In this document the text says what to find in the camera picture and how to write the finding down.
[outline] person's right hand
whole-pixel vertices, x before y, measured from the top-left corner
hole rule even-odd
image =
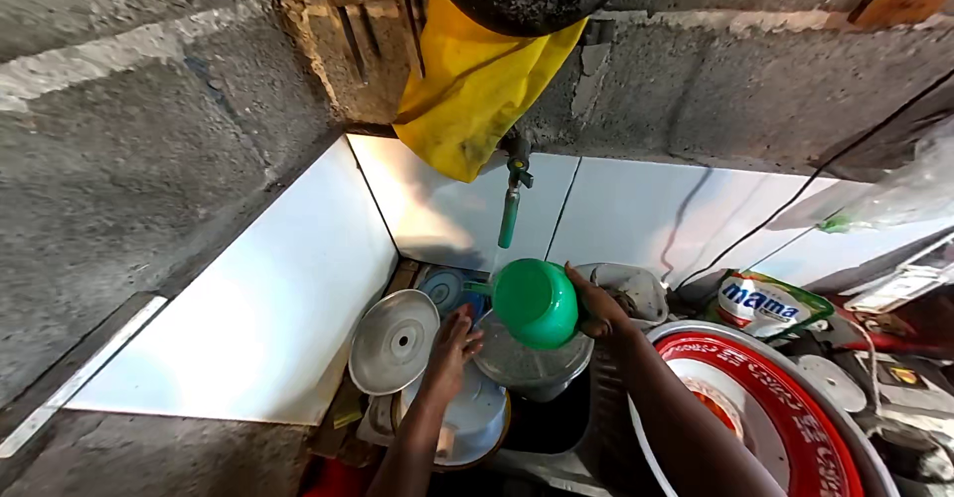
[[[583,333],[593,338],[603,338],[614,332],[634,327],[626,311],[623,311],[619,303],[616,303],[613,296],[584,279],[583,275],[574,270],[568,261],[564,270],[569,277],[569,282],[576,288],[576,297],[590,314],[580,324],[580,330]]]

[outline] black electrical cable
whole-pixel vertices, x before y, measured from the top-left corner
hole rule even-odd
[[[912,98],[912,99],[906,101],[904,104],[902,104],[901,107],[899,107],[897,110],[895,110],[894,113],[892,113],[891,115],[888,115],[887,119],[884,119],[884,120],[881,121],[880,123],[877,123],[876,125],[872,126],[871,129],[869,129],[868,131],[866,131],[866,132],[862,135],[862,137],[859,137],[859,138],[855,139],[855,140],[852,141],[847,147],[845,147],[844,149],[839,150],[838,153],[836,153],[834,156],[832,156],[831,158],[829,158],[827,162],[825,162],[825,163],[821,164],[820,166],[818,166],[818,168],[815,169],[815,172],[812,173],[812,176],[808,177],[808,180],[805,181],[805,184],[803,184],[803,185],[798,189],[798,191],[795,192],[795,195],[792,195],[792,198],[791,198],[791,199],[785,201],[785,204],[783,204],[782,206],[780,206],[778,210],[775,210],[774,212],[772,212],[772,215],[770,215],[770,216],[768,217],[768,219],[766,219],[765,221],[763,221],[763,222],[759,223],[758,225],[756,225],[756,227],[755,227],[754,229],[752,229],[751,231],[748,231],[748,232],[747,232],[745,235],[743,235],[741,238],[735,240],[735,243],[733,243],[731,246],[726,247],[725,250],[723,250],[721,253],[719,253],[716,258],[714,258],[711,262],[709,262],[709,265],[708,265],[708,266],[706,266],[705,268],[702,268],[701,270],[693,271],[688,277],[686,277],[685,279],[683,279],[682,282],[679,283],[678,286],[675,287],[675,290],[674,290],[673,292],[679,292],[679,289],[681,289],[682,287],[684,287],[684,286],[686,285],[686,283],[688,283],[689,281],[691,281],[691,280],[693,279],[693,277],[697,276],[699,273],[704,273],[704,272],[706,272],[706,271],[709,271],[709,269],[710,269],[712,266],[714,266],[719,260],[721,260],[722,257],[724,257],[725,255],[729,254],[729,251],[731,251],[732,249],[734,249],[735,247],[737,247],[738,244],[744,242],[745,240],[749,239],[749,237],[751,237],[751,236],[754,235],[755,233],[757,233],[757,232],[761,231],[762,229],[764,229],[766,225],[768,225],[770,222],[772,222],[772,220],[775,219],[776,216],[779,215],[779,214],[782,212],[782,210],[785,210],[785,209],[787,209],[788,207],[790,207],[794,201],[796,201],[799,197],[801,197],[801,195],[805,192],[805,189],[807,189],[808,186],[811,186],[811,185],[812,185],[812,182],[815,182],[815,179],[818,177],[818,175],[821,174],[823,171],[825,171],[825,170],[828,168],[829,165],[831,165],[831,164],[834,163],[835,161],[838,161],[838,160],[841,158],[841,156],[844,156],[845,154],[847,154],[848,152],[851,152],[851,151],[854,150],[854,149],[857,149],[862,143],[864,143],[864,142],[868,141],[869,139],[871,139],[871,137],[872,137],[873,135],[875,135],[876,133],[880,132],[881,130],[884,129],[885,126],[889,125],[892,121],[894,121],[895,119],[897,119],[898,116],[900,116],[901,113],[903,113],[903,112],[905,112],[905,111],[908,111],[915,103],[917,103],[918,101],[922,100],[925,96],[927,96],[927,95],[930,94],[932,91],[934,91],[934,89],[937,89],[939,86],[941,86],[942,84],[944,84],[945,82],[947,82],[948,80],[950,80],[951,77],[954,77],[954,70],[951,70],[950,72],[948,72],[948,74],[945,74],[944,76],[941,76],[936,82],[932,83],[927,89],[924,89],[923,91],[921,91],[920,93],[918,93],[914,98]]]

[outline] mama dish soap package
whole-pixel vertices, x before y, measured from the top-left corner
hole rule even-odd
[[[754,271],[734,271],[709,303],[707,319],[721,320],[752,336],[766,338],[803,322],[822,329],[835,308],[827,299]]]

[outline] yellow plastic bag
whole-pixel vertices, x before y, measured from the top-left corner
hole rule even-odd
[[[442,174],[477,178],[497,142],[573,50],[587,20],[522,39],[481,27],[450,0],[430,0],[421,36],[425,74],[411,74],[394,129]]]

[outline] person's left hand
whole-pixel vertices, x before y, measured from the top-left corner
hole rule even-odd
[[[437,331],[424,371],[421,390],[425,396],[442,406],[460,392],[464,384],[464,363],[481,351],[483,331],[471,331],[473,306],[469,303],[456,309],[444,319]]]

